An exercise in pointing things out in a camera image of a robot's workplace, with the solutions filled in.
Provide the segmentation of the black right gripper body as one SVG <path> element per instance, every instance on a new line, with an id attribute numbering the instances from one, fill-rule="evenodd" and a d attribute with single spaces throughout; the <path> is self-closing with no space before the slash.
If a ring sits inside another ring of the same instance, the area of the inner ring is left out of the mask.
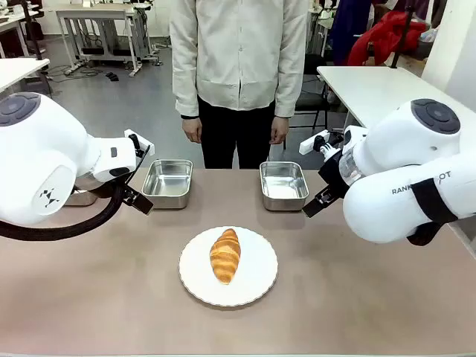
<path id="1" fill-rule="evenodd" d="M 337 151 L 328 158 L 321 169 L 320 177 L 327 183 L 327 186 L 318 193 L 318 199 L 322 203 L 333 203 L 337 199 L 343 199 L 350 186 L 342 179 L 339 171 L 339 161 L 342 157 L 341 151 Z"/>

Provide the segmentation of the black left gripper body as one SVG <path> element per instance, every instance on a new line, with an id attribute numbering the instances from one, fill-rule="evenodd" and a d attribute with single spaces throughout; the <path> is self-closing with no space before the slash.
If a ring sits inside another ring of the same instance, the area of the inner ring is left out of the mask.
<path id="1" fill-rule="evenodd" d="M 124 204 L 136 204 L 140 200 L 140 193 L 130 187 L 127 183 L 122 184 L 123 197 L 122 201 Z"/>

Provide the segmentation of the person's left hand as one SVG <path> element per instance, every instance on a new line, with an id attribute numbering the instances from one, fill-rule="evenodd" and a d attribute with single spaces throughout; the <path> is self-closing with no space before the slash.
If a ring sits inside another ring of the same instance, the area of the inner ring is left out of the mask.
<path id="1" fill-rule="evenodd" d="M 275 116 L 271 124 L 271 145 L 281 144 L 289 132 L 289 119 Z"/>

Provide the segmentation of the person's right hand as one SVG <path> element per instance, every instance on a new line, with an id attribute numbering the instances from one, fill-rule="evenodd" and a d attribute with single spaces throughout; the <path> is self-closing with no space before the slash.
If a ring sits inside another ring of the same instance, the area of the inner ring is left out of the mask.
<path id="1" fill-rule="evenodd" d="M 196 144 L 202 142 L 202 122 L 200 118 L 183 119 L 182 129 L 190 142 Z"/>

